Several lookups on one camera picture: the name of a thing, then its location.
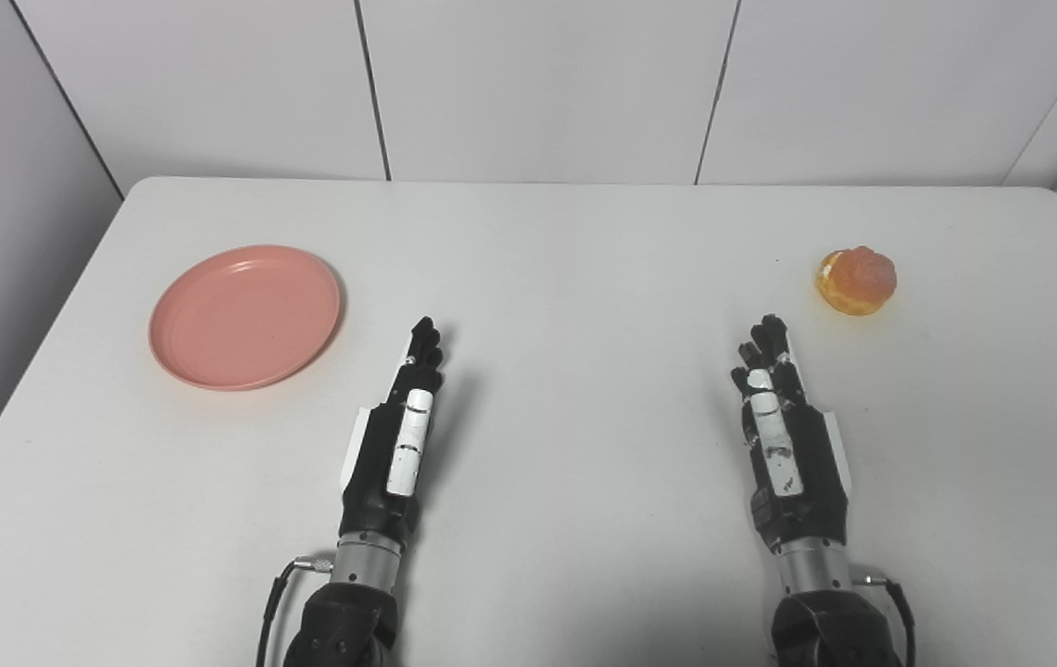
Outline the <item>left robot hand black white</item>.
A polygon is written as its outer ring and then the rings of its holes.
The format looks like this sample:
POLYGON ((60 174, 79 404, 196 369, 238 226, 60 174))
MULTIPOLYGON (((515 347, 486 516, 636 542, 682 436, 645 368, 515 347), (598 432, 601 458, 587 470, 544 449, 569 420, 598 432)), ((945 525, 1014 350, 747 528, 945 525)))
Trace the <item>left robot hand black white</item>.
POLYGON ((409 334, 391 389, 358 416, 347 447, 338 533, 375 533, 405 546, 421 519, 418 480, 444 381, 442 334, 423 317, 409 334))

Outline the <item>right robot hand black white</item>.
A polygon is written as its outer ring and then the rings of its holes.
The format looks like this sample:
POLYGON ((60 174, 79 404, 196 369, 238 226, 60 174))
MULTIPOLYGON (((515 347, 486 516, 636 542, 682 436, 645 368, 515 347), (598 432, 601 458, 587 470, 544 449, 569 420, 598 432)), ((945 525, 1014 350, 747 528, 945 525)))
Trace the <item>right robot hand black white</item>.
POLYGON ((749 512, 764 545, 849 541, 849 494, 826 416, 806 399, 786 322, 766 315, 738 348, 731 371, 741 396, 741 431, 756 489, 749 512))

